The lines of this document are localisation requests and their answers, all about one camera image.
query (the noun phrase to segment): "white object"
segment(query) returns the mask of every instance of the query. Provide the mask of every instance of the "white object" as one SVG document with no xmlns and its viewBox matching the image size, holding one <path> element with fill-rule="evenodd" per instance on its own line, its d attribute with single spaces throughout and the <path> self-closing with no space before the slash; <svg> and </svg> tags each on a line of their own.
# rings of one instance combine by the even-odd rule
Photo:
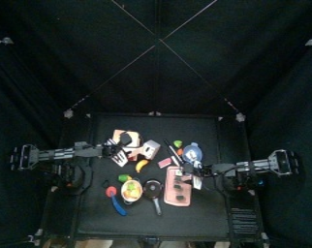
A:
<svg viewBox="0 0 312 248">
<path fill-rule="evenodd" d="M 145 159 L 152 160 L 159 149 L 160 149 L 160 144 L 156 143 L 153 140 L 149 140 L 143 145 L 141 155 L 144 156 Z"/>
<path fill-rule="evenodd" d="M 64 117 L 65 118 L 70 118 L 73 116 L 73 111 L 70 109 L 68 109 L 65 112 L 64 112 Z"/>
</svg>

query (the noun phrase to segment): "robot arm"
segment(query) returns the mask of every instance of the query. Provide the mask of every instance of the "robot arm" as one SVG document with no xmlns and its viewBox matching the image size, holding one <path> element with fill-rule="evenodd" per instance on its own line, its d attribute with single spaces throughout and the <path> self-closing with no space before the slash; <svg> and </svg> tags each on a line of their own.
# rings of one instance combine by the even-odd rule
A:
<svg viewBox="0 0 312 248">
<path fill-rule="evenodd" d="M 261 186 L 257 176 L 263 173 L 273 173 L 278 177 L 298 174 L 298 161 L 295 154 L 287 150 L 275 150 L 267 159 L 236 164 L 214 164 L 204 166 L 194 164 L 192 174 L 199 177 L 223 176 L 230 181 L 231 189 L 248 190 Z"/>
<path fill-rule="evenodd" d="M 38 150 L 33 144 L 16 147 L 10 156 L 11 171 L 34 170 L 44 161 L 65 160 L 73 157 L 115 158 L 121 148 L 115 144 L 90 146 L 84 141 L 74 142 L 74 146 L 64 149 Z"/>
</svg>

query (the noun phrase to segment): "black fabric enclosure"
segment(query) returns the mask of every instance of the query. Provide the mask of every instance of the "black fabric enclosure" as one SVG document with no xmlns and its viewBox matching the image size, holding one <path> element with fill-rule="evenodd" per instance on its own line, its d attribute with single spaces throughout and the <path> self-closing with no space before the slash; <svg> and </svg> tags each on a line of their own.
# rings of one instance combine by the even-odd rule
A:
<svg viewBox="0 0 312 248">
<path fill-rule="evenodd" d="M 210 117 L 204 132 L 242 113 L 251 159 L 275 149 L 301 158 L 299 176 L 266 176 L 259 192 L 271 247 L 312 247 L 309 39 L 312 0 L 0 0 L 0 246 L 30 245 L 48 194 L 41 174 L 10 171 L 13 147 L 70 145 L 99 113 Z M 240 149 L 223 158 L 244 159 Z"/>
</svg>

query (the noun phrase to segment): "black curtain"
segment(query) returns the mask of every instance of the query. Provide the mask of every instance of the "black curtain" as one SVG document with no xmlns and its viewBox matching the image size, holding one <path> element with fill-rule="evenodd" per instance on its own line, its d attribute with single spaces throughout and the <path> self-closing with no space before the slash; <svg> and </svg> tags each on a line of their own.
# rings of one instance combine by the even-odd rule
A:
<svg viewBox="0 0 312 248">
<path fill-rule="evenodd" d="M 299 156 L 299 175 L 269 176 L 261 205 L 275 247 L 312 247 L 312 47 L 251 112 L 250 143 L 255 159 L 275 149 Z"/>
<path fill-rule="evenodd" d="M 46 190 L 42 177 L 10 171 L 9 154 L 26 143 L 56 147 L 61 112 L 7 46 L 0 46 L 0 244 L 40 228 Z"/>
</svg>

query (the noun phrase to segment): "black table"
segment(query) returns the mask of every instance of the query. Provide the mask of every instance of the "black table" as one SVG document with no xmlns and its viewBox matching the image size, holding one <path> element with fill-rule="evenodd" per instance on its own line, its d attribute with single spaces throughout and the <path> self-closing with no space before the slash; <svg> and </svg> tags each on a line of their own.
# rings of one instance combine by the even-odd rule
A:
<svg viewBox="0 0 312 248">
<path fill-rule="evenodd" d="M 109 159 L 88 159 L 86 163 L 93 170 L 90 187 L 74 197 L 60 193 L 49 194 L 50 202 L 44 217 L 46 236 L 52 234 L 68 236 L 72 240 L 86 238 L 232 240 L 236 236 L 230 225 L 230 214 L 227 216 L 231 203 L 215 190 L 211 178 L 204 178 L 206 187 L 202 190 L 192 189 L 190 206 L 165 204 L 161 195 L 161 216 L 156 214 L 149 199 L 141 198 L 133 204 L 124 205 L 121 196 L 117 195 L 117 201 L 128 212 L 127 216 L 120 216 L 104 194 L 103 183 L 108 180 L 109 184 L 120 189 L 117 176 L 127 173 L 137 177 L 140 182 L 155 178 L 164 184 L 167 170 L 159 169 L 157 162 L 169 157 L 169 153 L 163 139 L 182 140 L 183 145 L 196 142 L 203 151 L 202 162 L 206 165 L 247 161 L 250 153 L 243 123 L 231 116 L 216 118 L 92 114 L 90 117 L 73 118 L 65 123 L 61 147 L 68 147 L 74 141 L 81 140 L 90 144 L 104 143 L 112 138 L 116 129 L 139 132 L 143 141 L 155 140 L 161 147 L 140 173 L 135 171 L 136 162 L 129 162 L 120 168 Z M 243 203 L 254 207 L 254 198 L 243 199 Z"/>
</svg>

